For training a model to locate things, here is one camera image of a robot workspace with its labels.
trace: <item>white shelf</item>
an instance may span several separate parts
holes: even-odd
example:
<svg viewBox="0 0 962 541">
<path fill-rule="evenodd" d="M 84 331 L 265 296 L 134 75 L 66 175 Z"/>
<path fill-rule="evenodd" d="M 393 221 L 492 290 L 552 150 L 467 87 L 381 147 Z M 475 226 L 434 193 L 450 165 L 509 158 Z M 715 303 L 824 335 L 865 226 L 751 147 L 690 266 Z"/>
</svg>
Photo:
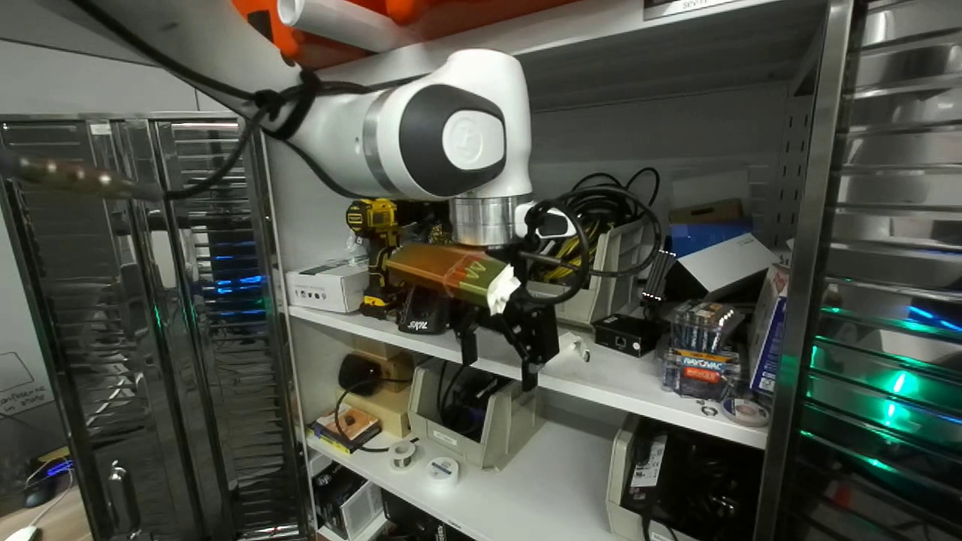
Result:
<svg viewBox="0 0 962 541">
<path fill-rule="evenodd" d="M 291 306 L 291 318 L 330 326 L 339 334 L 388 342 L 397 348 L 422 352 L 440 360 L 459 362 L 459 346 L 453 334 L 445 335 L 418 335 L 397 331 L 393 321 L 378 321 L 368 316 L 339 316 L 339 311 L 312 311 Z M 573 342 L 588 346 L 593 360 L 583 360 Z M 475 369 L 496 371 L 504 377 L 519 377 L 516 352 L 496 334 L 477 334 L 481 358 L 471 362 Z M 569 392 L 578 398 L 600 401 L 611 407 L 623 407 L 641 418 L 664 419 L 672 426 L 684 426 L 693 434 L 707 434 L 725 441 L 764 449 L 768 429 L 764 426 L 744 426 L 727 418 L 708 418 L 701 411 L 701 398 L 679 395 L 661 386 L 661 362 L 645 358 L 620 354 L 614 348 L 593 346 L 570 331 L 563 331 L 563 352 L 543 362 L 538 376 L 538 386 Z"/>
<path fill-rule="evenodd" d="M 538 55 L 593 40 L 637 32 L 648 28 L 693 21 L 778 0 L 676 0 L 643 8 L 643 0 L 573 0 L 555 8 L 542 8 L 523 19 L 487 24 L 477 30 L 442 35 L 434 42 L 402 44 L 376 58 L 330 66 L 325 79 L 347 79 L 358 84 L 397 80 L 436 68 L 450 51 L 496 48 L 509 55 Z"/>
<path fill-rule="evenodd" d="M 504 469 L 459 466 L 459 482 L 445 495 L 429 494 L 424 485 L 429 459 L 424 449 L 418 449 L 408 469 L 393 469 L 386 455 L 347 455 L 321 439 L 312 439 L 312 444 L 339 466 L 477 541 L 614 539 L 604 522 L 611 439 L 565 423 L 547 419 Z"/>
</svg>

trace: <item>black cord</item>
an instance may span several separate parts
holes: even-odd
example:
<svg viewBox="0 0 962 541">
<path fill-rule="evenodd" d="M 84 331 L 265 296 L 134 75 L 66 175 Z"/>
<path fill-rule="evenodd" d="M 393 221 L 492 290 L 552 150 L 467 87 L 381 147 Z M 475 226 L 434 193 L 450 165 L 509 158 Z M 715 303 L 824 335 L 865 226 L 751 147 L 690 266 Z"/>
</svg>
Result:
<svg viewBox="0 0 962 541">
<path fill-rule="evenodd" d="M 658 202 L 658 193 L 661 193 L 661 171 L 658 167 L 637 167 L 630 176 L 629 176 L 629 184 L 625 184 L 625 190 L 630 193 L 630 186 L 641 179 L 641 175 L 648 175 L 655 184 L 653 184 L 653 196 L 648 196 L 648 203 L 655 203 Z"/>
<path fill-rule="evenodd" d="M 434 407 L 442 414 L 442 386 L 445 386 L 449 362 L 442 362 L 440 386 L 434 389 Z"/>
<path fill-rule="evenodd" d="M 458 377 L 467 371 L 467 362 L 459 362 L 458 367 L 458 371 L 449 377 L 449 386 L 445 386 L 445 392 L 442 392 L 442 407 L 449 407 L 449 401 L 450 401 L 450 389 L 453 389 L 453 384 L 458 384 Z"/>
<path fill-rule="evenodd" d="M 196 87 L 206 87 L 234 98 L 254 98 L 254 92 L 212 80 L 184 63 L 177 63 L 175 58 L 163 55 L 160 48 L 154 48 L 149 42 L 143 42 L 137 32 L 131 32 L 128 28 L 123 28 L 113 16 L 108 16 L 104 8 L 99 8 L 92 0 L 73 0 L 81 13 L 86 13 L 92 21 L 99 21 L 104 30 L 117 32 L 123 42 L 128 42 L 137 55 L 143 55 L 148 61 L 154 61 L 155 66 L 175 71 L 177 79 L 196 84 Z"/>
<path fill-rule="evenodd" d="M 653 190 L 648 203 L 637 202 L 629 193 L 641 175 L 655 176 L 655 190 Z M 623 221 L 645 220 L 655 230 L 653 249 L 630 266 L 596 270 L 593 264 L 585 264 L 588 254 L 583 254 L 583 266 L 588 266 L 588 275 L 630 275 L 630 273 L 645 270 L 655 261 L 655 254 L 661 251 L 661 242 L 664 242 L 664 226 L 661 226 L 658 213 L 653 210 L 658 190 L 661 190 L 658 167 L 641 167 L 630 175 L 630 179 L 625 186 L 614 175 L 596 171 L 596 175 L 580 176 L 570 193 L 559 196 L 559 208 L 569 208 L 578 216 L 573 229 L 583 229 L 583 226 L 614 229 Z"/>
<path fill-rule="evenodd" d="M 169 199 L 169 202 L 191 199 L 191 196 L 202 196 L 202 193 L 212 190 L 218 179 L 225 179 L 225 176 L 232 175 L 232 167 L 237 165 L 237 158 L 245 155 L 251 137 L 259 132 L 259 126 L 261 126 L 265 116 L 267 116 L 267 107 L 259 107 L 259 112 L 246 120 L 246 126 L 245 126 L 234 150 L 229 154 L 229 158 L 225 158 L 211 176 L 203 176 L 203 179 L 198 179 L 198 184 L 191 184 L 191 186 L 185 186 L 185 190 L 169 190 L 164 199 Z"/>
<path fill-rule="evenodd" d="M 580 251 L 580 261 L 585 261 L 588 258 L 588 239 L 585 239 L 585 233 L 583 233 L 583 229 L 580 229 L 580 221 L 570 216 L 570 210 L 565 210 L 565 203 L 536 203 L 533 210 L 536 213 L 547 213 L 551 208 L 555 208 L 559 213 L 565 213 L 565 220 L 573 226 L 573 233 L 578 233 L 578 251 Z M 583 285 L 585 285 L 585 280 L 588 280 L 588 270 L 593 270 L 593 264 L 578 264 L 578 273 L 573 273 L 573 280 L 569 282 L 569 288 L 563 290 L 563 294 L 552 294 L 552 296 L 536 296 L 536 294 L 523 294 L 523 303 L 527 306 L 555 306 L 555 303 L 565 303 L 565 299 L 570 299 Z"/>
<path fill-rule="evenodd" d="M 653 506 L 643 506 L 643 514 L 641 514 L 641 539 L 643 539 L 643 541 L 653 541 Z"/>
<path fill-rule="evenodd" d="M 604 184 L 611 184 L 611 186 L 623 186 L 614 175 L 606 175 L 606 171 L 593 171 L 593 175 L 580 176 L 580 179 L 573 184 L 573 190 L 580 190 L 580 186 L 588 184 L 588 179 L 604 179 Z"/>
</svg>

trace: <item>green light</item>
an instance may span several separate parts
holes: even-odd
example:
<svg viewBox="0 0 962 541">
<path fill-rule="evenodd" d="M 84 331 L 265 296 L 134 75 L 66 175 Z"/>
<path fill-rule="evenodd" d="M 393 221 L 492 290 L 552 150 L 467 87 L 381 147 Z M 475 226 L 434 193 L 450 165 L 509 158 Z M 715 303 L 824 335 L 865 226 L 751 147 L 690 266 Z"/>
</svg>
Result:
<svg viewBox="0 0 962 541">
<path fill-rule="evenodd" d="M 873 469 L 893 473 L 893 466 L 882 463 L 879 458 L 868 458 L 865 463 L 868 463 Z"/>
<path fill-rule="evenodd" d="M 891 386 L 897 395 L 902 395 L 904 377 L 907 377 L 907 371 L 898 369 L 897 377 L 893 377 L 893 386 Z"/>
</svg>

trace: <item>electronic device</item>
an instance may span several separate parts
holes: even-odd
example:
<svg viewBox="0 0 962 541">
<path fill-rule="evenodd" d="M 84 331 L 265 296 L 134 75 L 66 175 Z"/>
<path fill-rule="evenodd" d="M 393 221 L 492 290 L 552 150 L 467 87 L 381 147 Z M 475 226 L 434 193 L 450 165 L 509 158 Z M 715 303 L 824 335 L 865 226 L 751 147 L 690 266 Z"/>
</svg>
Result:
<svg viewBox="0 0 962 541">
<path fill-rule="evenodd" d="M 463 362 L 477 360 L 477 324 L 514 346 L 527 389 L 538 384 L 538 367 L 559 352 L 552 303 L 529 303 L 509 261 L 467 247 L 402 242 L 386 258 L 386 273 L 397 285 L 429 290 L 429 299 L 397 316 L 401 326 L 418 334 L 450 326 Z"/>
<path fill-rule="evenodd" d="M 593 331 L 599 346 L 637 354 L 637 358 L 653 352 L 661 340 L 661 324 L 655 318 L 623 316 L 623 311 L 599 318 Z"/>
<path fill-rule="evenodd" d="M 312 502 L 318 522 L 343 539 L 358 539 L 381 514 L 381 494 L 338 463 L 312 477 Z"/>
<path fill-rule="evenodd" d="M 338 384 L 362 395 L 369 395 L 381 377 L 381 362 L 368 354 L 347 354 L 338 369 Z"/>
<path fill-rule="evenodd" d="M 42 532 L 32 522 L 6 535 L 6 541 L 39 541 L 39 539 L 42 539 Z"/>
<path fill-rule="evenodd" d="M 368 242 L 369 282 L 362 311 L 386 316 L 402 303 L 402 290 L 388 285 L 386 254 L 401 242 L 445 242 L 450 236 L 449 203 L 354 199 L 347 226 Z"/>
<path fill-rule="evenodd" d="M 751 539 L 761 459 L 754 449 L 629 414 L 611 444 L 611 532 L 645 541 L 664 522 L 690 539 Z"/>
<path fill-rule="evenodd" d="M 368 264 L 352 258 L 325 261 L 308 270 L 289 273 L 291 306 L 321 311 L 358 311 L 365 288 L 369 282 Z"/>
<path fill-rule="evenodd" d="M 542 426 L 542 392 L 475 369 L 442 377 L 442 369 L 418 367 L 408 418 L 418 441 L 436 455 L 498 469 Z"/>
</svg>

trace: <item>white plastic part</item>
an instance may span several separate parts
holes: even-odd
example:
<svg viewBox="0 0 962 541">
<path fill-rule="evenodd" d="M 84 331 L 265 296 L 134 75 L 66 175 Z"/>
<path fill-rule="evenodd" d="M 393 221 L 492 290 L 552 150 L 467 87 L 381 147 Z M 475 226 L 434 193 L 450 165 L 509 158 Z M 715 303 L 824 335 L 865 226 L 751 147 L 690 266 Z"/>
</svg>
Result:
<svg viewBox="0 0 962 541">
<path fill-rule="evenodd" d="M 459 171 L 490 167 L 504 155 L 504 126 L 483 112 L 458 112 L 445 124 L 442 147 Z"/>
<path fill-rule="evenodd" d="M 426 488 L 436 495 L 449 495 L 459 477 L 459 463 L 450 458 L 436 458 L 426 463 Z"/>
<path fill-rule="evenodd" d="M 523 202 L 523 203 L 514 208 L 514 233 L 516 236 L 529 233 L 529 210 L 533 208 L 536 208 L 536 202 Z M 573 221 L 563 210 L 547 208 L 547 213 L 565 220 L 565 230 L 552 230 L 552 233 L 538 230 L 542 239 L 559 239 L 559 236 L 573 236 L 578 233 Z"/>
<path fill-rule="evenodd" d="M 402 42 L 402 30 L 391 19 L 349 0 L 278 0 L 278 16 L 296 30 L 365 51 L 388 51 Z"/>
<path fill-rule="evenodd" d="M 291 136 L 291 143 L 318 161 L 338 186 L 354 196 L 445 202 L 445 196 L 426 193 L 408 175 L 401 150 L 402 114 L 411 96 L 434 84 L 458 87 L 492 103 L 504 124 L 502 175 L 471 193 L 459 193 L 459 199 L 529 196 L 529 89 L 516 58 L 498 51 L 458 51 L 436 71 L 391 89 L 318 96 L 300 130 Z"/>
<path fill-rule="evenodd" d="M 514 266 L 504 264 L 504 270 L 487 285 L 487 311 L 490 316 L 504 311 L 516 288 L 519 288 L 519 280 L 514 275 Z"/>
</svg>

